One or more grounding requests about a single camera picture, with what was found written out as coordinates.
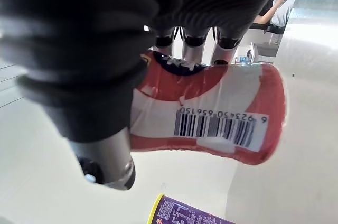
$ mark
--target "white floor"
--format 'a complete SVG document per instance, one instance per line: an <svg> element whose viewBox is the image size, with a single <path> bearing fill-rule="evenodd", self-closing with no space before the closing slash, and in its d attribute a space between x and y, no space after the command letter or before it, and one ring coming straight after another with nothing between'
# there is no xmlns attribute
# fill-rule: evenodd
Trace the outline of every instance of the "white floor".
<svg viewBox="0 0 338 224"><path fill-rule="evenodd" d="M159 193L225 217L237 162L205 153L134 153L127 192L87 182L42 108L22 98L23 70L0 60L0 223L146 223Z"/></svg>

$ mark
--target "barcode number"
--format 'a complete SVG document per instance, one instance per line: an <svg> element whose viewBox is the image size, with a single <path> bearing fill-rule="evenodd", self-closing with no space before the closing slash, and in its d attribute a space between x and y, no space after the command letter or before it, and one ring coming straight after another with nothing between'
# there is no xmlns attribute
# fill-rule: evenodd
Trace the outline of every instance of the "barcode number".
<svg viewBox="0 0 338 224"><path fill-rule="evenodd" d="M206 109L181 108L176 112L175 136L223 137L229 142L250 148L257 124L268 122L249 113L231 113Z"/></svg>

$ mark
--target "can lid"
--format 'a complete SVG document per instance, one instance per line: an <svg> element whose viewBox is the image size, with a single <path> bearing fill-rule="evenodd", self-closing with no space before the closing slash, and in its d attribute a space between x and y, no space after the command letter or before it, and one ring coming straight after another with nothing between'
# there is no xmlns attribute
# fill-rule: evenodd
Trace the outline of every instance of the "can lid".
<svg viewBox="0 0 338 224"><path fill-rule="evenodd" d="M147 224L152 224L152 221L153 221L153 218L154 218L154 215L155 215L155 211L156 211L156 208L159 204L159 201L161 200L161 198L164 196L164 194L160 194L157 196L154 204L153 204L153 208L152 210L150 211L150 214L149 214L149 218L148 218L148 223Z"/></svg>

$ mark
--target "person's arm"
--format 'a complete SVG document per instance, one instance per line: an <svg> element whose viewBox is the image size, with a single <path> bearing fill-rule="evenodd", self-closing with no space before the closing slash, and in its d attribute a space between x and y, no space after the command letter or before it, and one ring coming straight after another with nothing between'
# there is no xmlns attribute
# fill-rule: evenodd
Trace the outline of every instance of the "person's arm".
<svg viewBox="0 0 338 224"><path fill-rule="evenodd" d="M268 21L271 20L271 18L273 17L273 15L275 14L275 12L282 3L283 1L278 0L277 3L273 5L272 8L269 9L269 11L265 13L265 15L263 16L257 15L253 22L258 24L266 24Z"/></svg>
<svg viewBox="0 0 338 224"><path fill-rule="evenodd" d="M272 8L270 8L270 10L265 13L265 15L256 16L256 18L253 22L258 23L258 24L268 23L271 20L271 18L273 17L273 15L275 14L275 12L277 11L277 9L281 6L281 4L283 4L283 1L284 0L277 0L277 2L272 6Z"/></svg>

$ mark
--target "black ribbed rubber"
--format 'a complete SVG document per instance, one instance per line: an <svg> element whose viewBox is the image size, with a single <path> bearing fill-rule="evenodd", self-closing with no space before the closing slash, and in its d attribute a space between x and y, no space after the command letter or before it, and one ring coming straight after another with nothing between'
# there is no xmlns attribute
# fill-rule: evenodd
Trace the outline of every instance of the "black ribbed rubber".
<svg viewBox="0 0 338 224"><path fill-rule="evenodd" d="M218 26L233 39L240 39L253 22L266 0L183 0L174 14L157 17L155 29L183 26L187 29L206 29Z"/></svg>
<svg viewBox="0 0 338 224"><path fill-rule="evenodd" d="M182 0L0 0L0 53L28 68L23 94L44 105L72 141L107 138L129 127L133 88L155 43L144 31Z"/></svg>

